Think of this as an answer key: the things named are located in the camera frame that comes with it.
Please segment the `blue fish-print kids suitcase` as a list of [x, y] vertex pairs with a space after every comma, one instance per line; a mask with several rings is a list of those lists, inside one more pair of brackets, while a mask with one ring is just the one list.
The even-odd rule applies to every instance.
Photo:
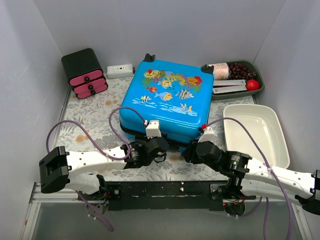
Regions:
[[213, 66], [168, 62], [147, 53], [122, 101], [121, 129], [135, 139], [143, 139], [143, 120], [158, 120], [171, 148], [187, 148], [200, 136], [199, 128], [208, 122], [213, 71]]

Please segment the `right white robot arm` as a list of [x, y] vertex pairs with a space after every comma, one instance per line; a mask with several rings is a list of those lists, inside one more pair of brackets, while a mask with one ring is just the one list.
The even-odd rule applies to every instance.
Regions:
[[191, 141], [181, 155], [187, 163], [204, 164], [228, 178], [227, 183], [214, 190], [213, 196], [227, 200], [242, 196], [284, 199], [311, 214], [320, 213], [319, 171], [305, 173], [268, 167], [248, 154], [224, 151], [210, 141]]

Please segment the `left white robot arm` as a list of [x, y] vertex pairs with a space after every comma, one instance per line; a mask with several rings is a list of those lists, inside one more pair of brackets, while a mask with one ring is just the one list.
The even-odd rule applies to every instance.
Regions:
[[163, 137], [134, 141], [129, 146], [107, 150], [106, 155], [97, 151], [67, 151], [55, 147], [39, 161], [40, 191], [52, 194], [63, 189], [81, 191], [95, 200], [106, 196], [102, 170], [137, 169], [149, 166], [155, 159], [165, 160], [169, 144]]

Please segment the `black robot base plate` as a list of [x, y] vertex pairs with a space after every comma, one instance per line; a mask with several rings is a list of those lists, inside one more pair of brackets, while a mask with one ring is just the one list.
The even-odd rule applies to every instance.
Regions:
[[232, 196], [223, 192], [226, 184], [225, 180], [114, 181], [105, 182], [95, 193], [81, 192], [78, 200], [106, 203], [109, 211], [203, 209], [244, 215], [245, 201], [255, 196]]

